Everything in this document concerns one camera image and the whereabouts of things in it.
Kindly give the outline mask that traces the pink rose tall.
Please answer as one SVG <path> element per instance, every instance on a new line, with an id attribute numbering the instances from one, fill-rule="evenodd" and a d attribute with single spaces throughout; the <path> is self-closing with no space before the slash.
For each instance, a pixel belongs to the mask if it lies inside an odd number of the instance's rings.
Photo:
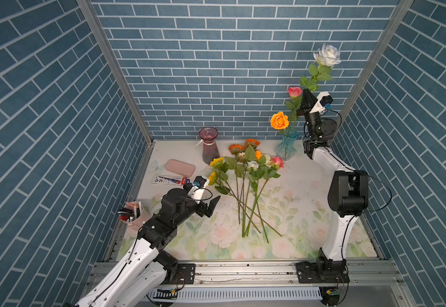
<path id="1" fill-rule="evenodd" d="M 290 123 L 296 122 L 298 119 L 297 111 L 302 104 L 303 90 L 300 87 L 288 88 L 288 94 L 290 98 L 285 101 L 285 106 L 290 110 L 290 116 L 288 117 Z"/>

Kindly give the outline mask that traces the orange yellow rose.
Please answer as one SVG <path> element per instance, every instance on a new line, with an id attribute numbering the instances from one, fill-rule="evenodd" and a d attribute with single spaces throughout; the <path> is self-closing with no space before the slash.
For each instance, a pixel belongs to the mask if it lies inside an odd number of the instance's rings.
<path id="1" fill-rule="evenodd" d="M 288 129 L 290 122 L 288 120 L 288 116 L 280 111 L 271 117 L 270 125 L 273 129 L 279 131 L 280 133 L 285 133 L 285 130 Z"/>

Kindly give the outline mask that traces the white rose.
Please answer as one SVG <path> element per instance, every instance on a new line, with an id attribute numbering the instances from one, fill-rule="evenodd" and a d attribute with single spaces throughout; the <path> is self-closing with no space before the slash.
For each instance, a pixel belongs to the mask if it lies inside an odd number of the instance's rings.
<path id="1" fill-rule="evenodd" d="M 249 205 L 249 197 L 252 194 L 256 196 L 258 190 L 258 169 L 259 165 L 256 161 L 246 162 L 243 165 L 237 165 L 237 176 L 242 179 L 242 187 L 238 195 L 239 209 L 242 211 L 241 226 L 242 237 L 247 237 L 250 227 L 253 224 L 255 215 L 255 205 Z"/>
<path id="2" fill-rule="evenodd" d="M 300 80 L 301 88 L 310 92 L 316 92 L 320 82 L 330 81 L 334 67 L 342 62 L 341 52 L 332 45 L 324 44 L 313 57 L 314 62 L 307 68 L 310 76 Z"/>

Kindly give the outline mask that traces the orange gerbera flower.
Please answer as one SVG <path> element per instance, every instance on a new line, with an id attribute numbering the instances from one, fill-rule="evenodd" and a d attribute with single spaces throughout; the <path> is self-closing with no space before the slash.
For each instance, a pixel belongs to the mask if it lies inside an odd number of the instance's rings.
<path id="1" fill-rule="evenodd" d="M 241 152 L 245 151 L 245 147 L 239 144 L 232 144 L 229 146 L 228 150 L 234 156 L 238 155 Z"/>
<path id="2" fill-rule="evenodd" d="M 260 144 L 261 143 L 256 139 L 246 139 L 244 142 L 244 148 L 247 149 L 249 147 L 252 147 L 256 150 Z"/>

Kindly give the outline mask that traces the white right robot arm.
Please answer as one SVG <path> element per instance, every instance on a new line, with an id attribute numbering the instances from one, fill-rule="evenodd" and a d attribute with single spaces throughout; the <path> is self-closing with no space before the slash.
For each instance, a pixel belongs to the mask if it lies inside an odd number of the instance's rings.
<path id="1" fill-rule="evenodd" d="M 299 283 L 348 283 L 347 243 L 357 219 L 368 207 L 368 179 L 366 171 L 347 166 L 328 145 L 338 124 L 322 119 L 321 114 L 330 107 L 333 98 L 328 92 L 314 96 L 304 89 L 300 96 L 298 116 L 306 119 L 308 139 L 303 141 L 304 153 L 333 174 L 327 202 L 333 211 L 327 239 L 319 249 L 315 262 L 296 264 Z"/>

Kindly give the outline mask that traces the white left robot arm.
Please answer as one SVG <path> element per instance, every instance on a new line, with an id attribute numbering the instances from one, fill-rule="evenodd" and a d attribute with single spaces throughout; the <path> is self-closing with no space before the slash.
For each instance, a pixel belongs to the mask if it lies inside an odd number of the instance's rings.
<path id="1" fill-rule="evenodd" d="M 164 251 L 179 225 L 193 214 L 211 217 L 220 196 L 206 203 L 203 188 L 175 188 L 140 228 L 132 247 L 96 287 L 75 306 L 135 306 L 155 287 L 176 276 L 178 259 Z"/>

